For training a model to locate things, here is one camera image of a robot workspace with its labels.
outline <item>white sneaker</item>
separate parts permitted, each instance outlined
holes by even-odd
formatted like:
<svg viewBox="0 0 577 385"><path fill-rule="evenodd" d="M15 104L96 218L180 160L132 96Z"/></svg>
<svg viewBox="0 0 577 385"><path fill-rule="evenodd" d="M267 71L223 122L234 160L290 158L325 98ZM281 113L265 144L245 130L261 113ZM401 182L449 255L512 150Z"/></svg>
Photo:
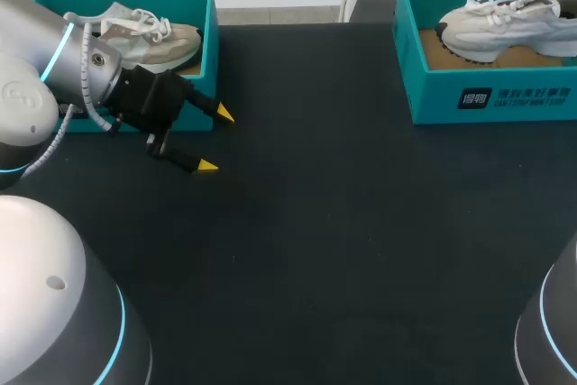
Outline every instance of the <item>white sneaker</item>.
<svg viewBox="0 0 577 385"><path fill-rule="evenodd" d="M200 60L202 55L199 29L172 24L166 18L158 19L150 11L131 10L114 3L105 13L94 17L73 13L66 13L64 17L79 25L94 24L95 31L101 33L100 40L120 51L122 66L126 69L140 65L158 74L190 60Z"/></svg>
<svg viewBox="0 0 577 385"><path fill-rule="evenodd" d="M509 47L525 45L545 56L577 56L577 0L467 0L446 14L436 34L466 60L493 62Z"/></svg>
<svg viewBox="0 0 577 385"><path fill-rule="evenodd" d="M124 18L126 20L131 20L133 18L133 10L119 4L118 2L114 2L106 11L100 15L95 15L94 17L84 17L74 13L65 13L64 18L78 26L84 26L86 23L90 23L92 24L92 32L100 33L100 23L105 18Z"/></svg>

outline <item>black table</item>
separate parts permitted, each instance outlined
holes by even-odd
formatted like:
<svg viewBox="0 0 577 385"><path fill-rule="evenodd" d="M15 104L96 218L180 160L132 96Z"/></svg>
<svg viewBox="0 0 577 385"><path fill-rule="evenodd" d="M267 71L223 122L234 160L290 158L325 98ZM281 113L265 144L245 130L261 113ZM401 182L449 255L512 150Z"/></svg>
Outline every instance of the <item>black table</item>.
<svg viewBox="0 0 577 385"><path fill-rule="evenodd" d="M11 192L133 301L154 385L517 383L517 317L577 228L576 123L416 127L390 27L224 27L232 129L70 135Z"/></svg>

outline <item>blue led ring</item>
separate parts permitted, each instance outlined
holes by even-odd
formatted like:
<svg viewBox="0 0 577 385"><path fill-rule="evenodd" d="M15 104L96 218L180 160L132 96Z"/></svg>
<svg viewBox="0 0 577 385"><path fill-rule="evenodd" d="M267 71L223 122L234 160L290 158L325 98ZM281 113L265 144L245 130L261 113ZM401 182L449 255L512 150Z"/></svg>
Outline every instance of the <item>blue led ring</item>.
<svg viewBox="0 0 577 385"><path fill-rule="evenodd" d="M120 321L120 334L118 335L118 341L116 342L116 347L114 348L114 352L112 352L112 356L110 357L108 364L106 365L106 367L102 371L102 373L100 373L100 376L98 376L98 379L96 379L96 382L94 382L94 385L100 385L104 381L104 379L106 379L106 375L108 374L108 372L110 372L110 369L112 369L112 366L114 365L114 361L116 361L116 357L118 356L118 353L120 352L120 346L123 345L124 328L126 326L126 310L124 309L123 293L120 291L120 288L118 286L116 286L116 289L118 290L118 296L120 297L120 307L122 309L122 314L123 314L122 319Z"/></svg>
<svg viewBox="0 0 577 385"><path fill-rule="evenodd" d="M40 77L40 80L42 82L46 81L46 78L48 78L48 75L52 71L52 68L54 68L54 64L56 63L56 60L58 60L58 57L62 53L64 46L68 42L68 40L70 38L70 34L72 33L73 29L74 29L74 23L69 23L69 27L67 27L66 31L64 32L64 36L62 36L62 39L60 40L60 44L58 44L56 51L54 51L54 54L52 55L52 59L50 59L50 62L48 62L48 66L46 67L46 69L44 70L44 72L42 73L42 75Z"/></svg>
<svg viewBox="0 0 577 385"><path fill-rule="evenodd" d="M553 266L551 267L549 272L547 272L547 275L545 276L545 279L543 280L543 284L541 285L541 293L539 294L539 313L541 314L541 323L543 324L543 329L545 330L545 335L547 337L547 340L549 340L549 344L553 348L553 351L557 355L557 358L559 358L559 361L561 361L561 364L565 367L565 369L567 369L567 371L575 379L577 379L577 371L575 371L575 369L571 366L571 364L567 360L565 360L565 358L561 354L561 351L559 350L559 348L557 347L557 345L553 341L553 337L551 336L551 333L549 332L549 327L547 326L547 322L545 320L545 308L543 307L543 294L545 292L545 284L547 282L547 279L549 278L549 274L551 273L551 270L553 270Z"/></svg>

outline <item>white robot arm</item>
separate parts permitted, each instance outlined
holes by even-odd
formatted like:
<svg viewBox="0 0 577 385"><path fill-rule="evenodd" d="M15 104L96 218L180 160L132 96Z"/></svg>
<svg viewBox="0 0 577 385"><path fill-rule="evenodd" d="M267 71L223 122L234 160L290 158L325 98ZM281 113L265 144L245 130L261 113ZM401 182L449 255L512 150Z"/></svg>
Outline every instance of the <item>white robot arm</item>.
<svg viewBox="0 0 577 385"><path fill-rule="evenodd" d="M168 70L123 69L120 53L32 0L0 0L0 190L38 158L58 122L60 102L85 107L106 131L121 123L149 134L148 153L194 171L202 161L167 146L186 102L230 123L222 104ZM115 118L106 123L93 106Z"/></svg>

